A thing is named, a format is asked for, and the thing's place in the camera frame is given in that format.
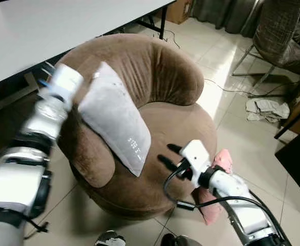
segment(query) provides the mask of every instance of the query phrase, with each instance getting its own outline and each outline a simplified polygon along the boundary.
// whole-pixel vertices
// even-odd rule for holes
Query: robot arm
[[[290,245],[269,209],[254,201],[242,178],[210,167],[209,154],[200,140],[192,140],[183,148],[168,147],[183,157],[174,173],[181,178],[187,177],[195,188],[202,186],[209,189],[218,198],[217,201],[200,205],[174,200],[166,191],[169,180],[174,176],[171,175],[165,182],[164,190],[169,199],[177,203],[177,207],[193,210],[219,201],[228,212],[242,245]],[[159,156],[159,159],[172,167],[167,158]]]
[[[48,162],[82,76],[59,65],[51,89],[0,157],[0,246],[23,245],[26,220],[40,215],[50,191]],[[47,231],[45,226],[39,231]]]

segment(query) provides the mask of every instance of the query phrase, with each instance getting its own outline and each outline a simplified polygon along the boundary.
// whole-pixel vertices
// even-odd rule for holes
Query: round brown chair
[[[120,76],[151,133],[140,177],[123,166],[78,114],[77,106],[101,61]],[[135,34],[95,38],[71,50],[58,63],[74,68],[85,79],[58,141],[79,184],[101,208],[124,218],[147,219],[171,209],[174,204],[163,192],[170,171],[157,155],[177,163],[181,157],[166,145],[183,146],[192,139],[202,140],[212,158],[216,153],[214,124],[196,104],[203,89],[203,76],[196,64],[164,41]],[[193,189],[188,180],[177,178],[169,185],[172,196],[180,199]]]

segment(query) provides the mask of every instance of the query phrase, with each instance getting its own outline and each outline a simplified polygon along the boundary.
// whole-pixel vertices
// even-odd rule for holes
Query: pink cloth
[[[211,167],[215,167],[219,165],[222,167],[226,173],[232,173],[232,159],[231,156],[226,149],[222,149],[216,156],[211,165]],[[210,192],[209,189],[205,189],[202,187],[198,188],[199,193],[199,203],[208,202],[216,199]],[[205,219],[206,225],[210,225],[214,223],[218,216],[221,214],[223,210],[222,206],[219,203],[215,203],[213,205],[200,208],[200,211]]]

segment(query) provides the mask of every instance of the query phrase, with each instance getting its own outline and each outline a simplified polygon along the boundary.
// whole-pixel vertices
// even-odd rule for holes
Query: shoe
[[[165,234],[162,239],[160,246],[174,246],[175,245],[175,236],[171,233]]]
[[[106,231],[98,237],[94,246],[125,246],[125,239],[115,231]]]

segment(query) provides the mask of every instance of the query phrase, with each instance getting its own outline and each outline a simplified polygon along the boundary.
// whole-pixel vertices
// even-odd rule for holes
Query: gray pillow
[[[102,62],[78,106],[82,119],[137,177],[151,145],[151,135],[117,73]]]

